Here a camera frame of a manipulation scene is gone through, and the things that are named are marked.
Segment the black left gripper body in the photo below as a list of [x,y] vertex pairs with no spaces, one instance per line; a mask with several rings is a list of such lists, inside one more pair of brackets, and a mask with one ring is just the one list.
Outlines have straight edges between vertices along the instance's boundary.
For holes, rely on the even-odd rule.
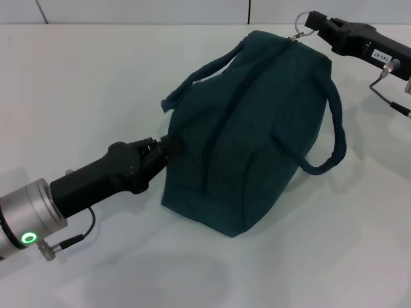
[[69,218],[114,194],[146,191],[148,180],[141,174],[144,154],[132,149],[130,143],[110,145],[102,158],[51,182],[54,204]]

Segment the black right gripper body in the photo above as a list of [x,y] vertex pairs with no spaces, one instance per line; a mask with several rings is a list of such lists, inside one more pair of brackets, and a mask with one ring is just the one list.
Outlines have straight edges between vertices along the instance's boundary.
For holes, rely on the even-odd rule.
[[399,68],[394,75],[402,80],[410,79],[410,48],[377,31],[369,24],[331,19],[337,32],[332,51],[342,56],[352,56],[382,68],[390,60],[397,59]]

